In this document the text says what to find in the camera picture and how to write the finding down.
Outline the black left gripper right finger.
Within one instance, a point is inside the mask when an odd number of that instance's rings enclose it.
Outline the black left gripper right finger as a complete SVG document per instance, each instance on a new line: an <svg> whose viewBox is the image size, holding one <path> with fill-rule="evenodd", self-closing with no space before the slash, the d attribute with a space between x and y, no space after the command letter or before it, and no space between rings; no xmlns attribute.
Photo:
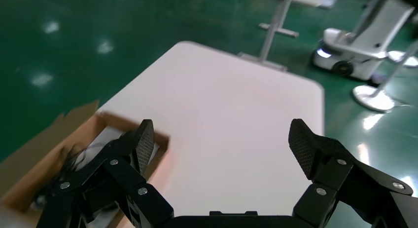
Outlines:
<svg viewBox="0 0 418 228"><path fill-rule="evenodd" d="M374 228L415 228L418 200L405 182L357 160L338 140L291 122L289 147L311 184L292 215L313 228L327 225L339 202Z"/></svg>

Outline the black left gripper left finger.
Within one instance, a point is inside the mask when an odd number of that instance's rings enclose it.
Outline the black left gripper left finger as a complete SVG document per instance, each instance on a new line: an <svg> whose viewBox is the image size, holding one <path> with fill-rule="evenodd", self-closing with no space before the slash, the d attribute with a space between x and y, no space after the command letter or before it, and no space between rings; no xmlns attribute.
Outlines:
<svg viewBox="0 0 418 228"><path fill-rule="evenodd" d="M174 209L144 173L154 147L153 122L107 143L83 168L66 174L52 194L52 227L81 228L116 203L137 228L161 228Z"/></svg>

